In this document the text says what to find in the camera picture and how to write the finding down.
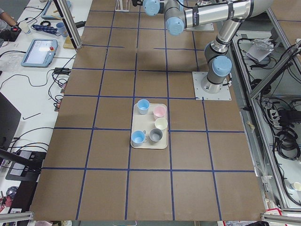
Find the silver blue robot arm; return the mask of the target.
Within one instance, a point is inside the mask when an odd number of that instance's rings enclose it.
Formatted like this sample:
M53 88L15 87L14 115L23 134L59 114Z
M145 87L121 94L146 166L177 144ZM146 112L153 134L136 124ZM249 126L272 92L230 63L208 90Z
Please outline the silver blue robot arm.
M223 0L212 3L198 0L193 7L184 5L182 0L134 0L133 6L142 6L149 16L163 14L167 31L173 35L185 29L196 31L215 22L222 28L216 38L205 47L205 58L209 67L207 76L201 81L201 88L210 94L218 93L224 79L230 74L232 62L226 57L229 45L241 24L248 18L266 11L271 0Z

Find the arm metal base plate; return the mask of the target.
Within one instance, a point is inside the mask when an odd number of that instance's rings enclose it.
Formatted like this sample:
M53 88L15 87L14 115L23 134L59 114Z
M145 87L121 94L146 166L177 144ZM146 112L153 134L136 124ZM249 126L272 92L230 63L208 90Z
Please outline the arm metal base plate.
M222 84L215 85L207 80L207 72L192 72L192 77L196 100L232 100L226 78Z

